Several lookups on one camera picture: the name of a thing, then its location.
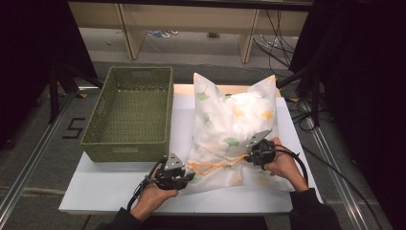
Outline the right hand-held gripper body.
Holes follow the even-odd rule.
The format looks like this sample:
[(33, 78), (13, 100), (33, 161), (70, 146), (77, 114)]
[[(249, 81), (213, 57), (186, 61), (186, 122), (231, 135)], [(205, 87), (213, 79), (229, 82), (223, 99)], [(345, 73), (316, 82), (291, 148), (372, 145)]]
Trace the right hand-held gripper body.
[(255, 166), (261, 166), (264, 170), (265, 165), (271, 163), (276, 158), (276, 146), (267, 139), (272, 132), (271, 129), (255, 133), (247, 144), (248, 154), (252, 156), (252, 162)]

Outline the person's right hand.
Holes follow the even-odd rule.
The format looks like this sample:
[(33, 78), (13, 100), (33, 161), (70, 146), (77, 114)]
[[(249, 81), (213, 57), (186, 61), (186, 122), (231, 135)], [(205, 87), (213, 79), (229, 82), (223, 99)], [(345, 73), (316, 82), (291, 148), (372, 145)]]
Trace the person's right hand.
[(304, 177), (301, 175), (294, 159), (284, 153), (285, 148), (278, 137), (272, 139), (272, 142), (276, 145), (278, 150), (276, 158), (264, 165), (264, 168), (270, 172), (270, 175), (277, 175), (279, 177), (287, 179), (296, 192), (304, 192), (309, 189)]

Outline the green woven basket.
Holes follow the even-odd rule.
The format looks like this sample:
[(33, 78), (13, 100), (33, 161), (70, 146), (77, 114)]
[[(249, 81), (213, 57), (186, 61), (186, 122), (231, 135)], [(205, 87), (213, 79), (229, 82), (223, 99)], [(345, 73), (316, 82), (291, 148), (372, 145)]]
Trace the green woven basket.
[(170, 67), (112, 67), (81, 146), (94, 162), (155, 162), (169, 153)]

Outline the dark curtain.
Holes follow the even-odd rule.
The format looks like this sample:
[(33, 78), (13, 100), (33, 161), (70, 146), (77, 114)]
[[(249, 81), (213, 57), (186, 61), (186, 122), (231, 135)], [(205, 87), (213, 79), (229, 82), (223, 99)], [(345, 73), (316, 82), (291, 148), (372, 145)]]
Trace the dark curtain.
[(313, 0), (291, 63), (304, 68), (334, 20), (327, 105), (394, 230), (406, 230), (406, 0)]
[(68, 0), (0, 0), (0, 148), (12, 138), (53, 68), (97, 74)]

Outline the metal floor rail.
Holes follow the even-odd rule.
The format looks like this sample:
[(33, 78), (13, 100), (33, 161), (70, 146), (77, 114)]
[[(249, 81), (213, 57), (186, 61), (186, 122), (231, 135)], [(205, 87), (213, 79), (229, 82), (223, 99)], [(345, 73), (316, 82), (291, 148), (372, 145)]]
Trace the metal floor rail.
[(30, 154), (30, 157), (26, 161), (23, 169), (14, 180), (13, 184), (8, 188), (5, 198), (0, 204), (0, 230), (4, 227), (8, 218), (10, 217), (12, 210), (34, 174), (34, 171), (36, 170), (46, 148), (48, 148), (53, 137), (55, 136), (62, 116), (74, 98), (74, 93), (68, 93), (62, 100), (61, 106), (59, 107), (59, 114), (55, 117), (52, 123), (46, 126), (45, 131)]
[(343, 202), (354, 229), (371, 230), (359, 203), (359, 200), (362, 200), (364, 203), (367, 203), (367, 200), (356, 190), (354, 186), (350, 185), (350, 181), (341, 174), (321, 129), (319, 127), (315, 127), (312, 130), (312, 134), (321, 153), (321, 157), (323, 158), (323, 162), (327, 164), (332, 181)]

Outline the beige wooden shelf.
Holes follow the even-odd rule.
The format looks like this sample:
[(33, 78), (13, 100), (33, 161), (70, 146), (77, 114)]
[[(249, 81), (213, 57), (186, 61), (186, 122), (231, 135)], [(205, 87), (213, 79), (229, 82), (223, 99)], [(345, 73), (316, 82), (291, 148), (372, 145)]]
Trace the beige wooden shelf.
[(305, 11), (250, 10), (185, 6), (155, 6), (68, 0), (80, 28), (121, 29), (128, 56), (135, 59), (147, 31), (232, 34), (240, 58), (249, 60), (254, 35), (298, 36)]

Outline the black metal stand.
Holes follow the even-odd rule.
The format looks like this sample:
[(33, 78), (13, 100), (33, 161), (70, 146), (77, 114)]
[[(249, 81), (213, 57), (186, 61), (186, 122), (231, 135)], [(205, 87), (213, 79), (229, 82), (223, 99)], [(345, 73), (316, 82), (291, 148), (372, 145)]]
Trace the black metal stand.
[(305, 67), (297, 73), (293, 74), (285, 80), (278, 81), (277, 87), (284, 88), (293, 81), (298, 81), (299, 84), (295, 93), (300, 98), (311, 96), (310, 118), (313, 125), (318, 127), (319, 124), (319, 93), (320, 93), (320, 78), (316, 67)]
[(51, 114), (49, 123), (52, 124), (60, 114), (61, 107), (58, 101), (58, 87), (61, 86), (68, 95), (77, 94), (79, 86), (75, 78), (80, 78), (92, 85), (102, 89), (103, 83), (97, 79), (97, 76), (91, 76), (83, 71), (69, 65), (63, 61), (57, 61), (52, 65), (49, 73), (49, 92), (51, 102)]

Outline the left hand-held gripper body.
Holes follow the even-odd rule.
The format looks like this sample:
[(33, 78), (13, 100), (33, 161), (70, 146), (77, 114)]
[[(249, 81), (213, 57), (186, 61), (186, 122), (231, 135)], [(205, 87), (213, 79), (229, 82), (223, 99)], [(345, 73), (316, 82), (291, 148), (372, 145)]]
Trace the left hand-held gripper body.
[(155, 174), (155, 179), (156, 185), (162, 190), (182, 190), (189, 181), (185, 164), (174, 152), (164, 157)]

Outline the person's left hand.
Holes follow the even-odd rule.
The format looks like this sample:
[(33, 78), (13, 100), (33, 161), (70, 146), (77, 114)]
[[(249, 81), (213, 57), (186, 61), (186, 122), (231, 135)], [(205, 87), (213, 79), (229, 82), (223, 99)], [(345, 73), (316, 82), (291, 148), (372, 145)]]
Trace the person's left hand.
[(141, 192), (130, 214), (139, 221), (145, 221), (165, 201), (177, 195), (177, 190), (162, 190), (155, 183), (150, 183)]

